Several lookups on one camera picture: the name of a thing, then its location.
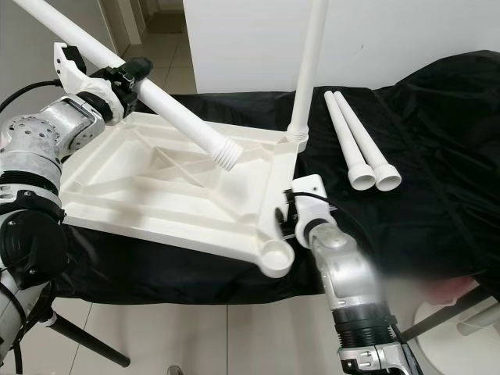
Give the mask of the white plastic table leg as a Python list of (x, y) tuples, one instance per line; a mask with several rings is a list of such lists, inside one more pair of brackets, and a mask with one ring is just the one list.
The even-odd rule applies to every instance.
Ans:
[[(41, 24), (69, 45), (78, 47), (81, 55), (99, 68), (118, 67), (125, 63), (115, 52), (92, 37), (82, 27), (64, 16), (45, 0), (13, 0)], [(171, 122), (183, 135), (211, 156), (218, 166), (231, 170), (243, 148), (228, 136), (212, 129), (192, 111), (168, 95), (160, 86), (144, 79), (137, 84), (138, 99)]]
[(364, 159), (334, 93), (325, 91), (323, 97), (348, 167), (350, 185), (357, 191), (365, 191), (376, 183), (374, 171)]
[(402, 176), (398, 169), (388, 162), (383, 152), (372, 139), (361, 119), (350, 106), (346, 97), (340, 91), (332, 91), (334, 97), (344, 113), (354, 139), (356, 140), (366, 162), (371, 165), (376, 183), (374, 187), (379, 191), (392, 191), (402, 183)]
[(330, 0), (312, 0), (309, 22), (305, 34), (305, 45), (300, 62), (295, 99), (286, 138), (303, 152), (309, 139), (309, 110), (311, 109), (315, 87), (327, 10)]

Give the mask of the white plastic table top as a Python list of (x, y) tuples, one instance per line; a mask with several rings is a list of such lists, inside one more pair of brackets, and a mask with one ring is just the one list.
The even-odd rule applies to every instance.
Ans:
[(285, 276), (295, 252), (275, 212), (286, 211), (298, 147), (277, 130), (215, 123), (244, 151), (217, 166), (161, 116), (135, 112), (63, 164), (66, 223), (254, 263)]

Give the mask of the black cloth table cover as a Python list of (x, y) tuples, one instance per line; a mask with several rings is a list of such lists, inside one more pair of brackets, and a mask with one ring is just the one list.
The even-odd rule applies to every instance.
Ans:
[[(387, 277), (472, 277), (500, 298), (500, 52), (453, 55), (395, 84), (341, 93), (390, 164), (392, 191), (355, 191), (317, 88), (296, 175), (318, 174), (336, 219)], [(355, 218), (354, 223), (346, 215)], [(67, 226), (70, 264), (52, 288), (60, 298), (111, 305), (265, 304), (322, 291), (312, 256), (296, 246), (287, 276), (257, 265), (137, 238)]]

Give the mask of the pink stool seat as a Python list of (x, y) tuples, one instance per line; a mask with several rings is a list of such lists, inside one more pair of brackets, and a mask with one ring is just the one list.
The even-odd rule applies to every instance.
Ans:
[(459, 298), (480, 286), (471, 276), (418, 280), (416, 285), (426, 303), (443, 306), (456, 304)]

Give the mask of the white round stool base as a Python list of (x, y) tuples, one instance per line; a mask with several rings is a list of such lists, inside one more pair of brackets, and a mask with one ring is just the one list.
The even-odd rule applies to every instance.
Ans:
[(467, 335), (460, 330), (468, 319), (496, 303), (487, 298), (416, 338), (436, 371), (441, 375), (500, 375), (500, 321)]

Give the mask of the white door frame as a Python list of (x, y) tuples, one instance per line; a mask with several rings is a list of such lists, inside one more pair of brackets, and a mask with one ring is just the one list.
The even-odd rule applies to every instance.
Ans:
[(154, 15), (159, 12), (159, 0), (116, 0), (126, 35), (138, 44), (150, 30)]

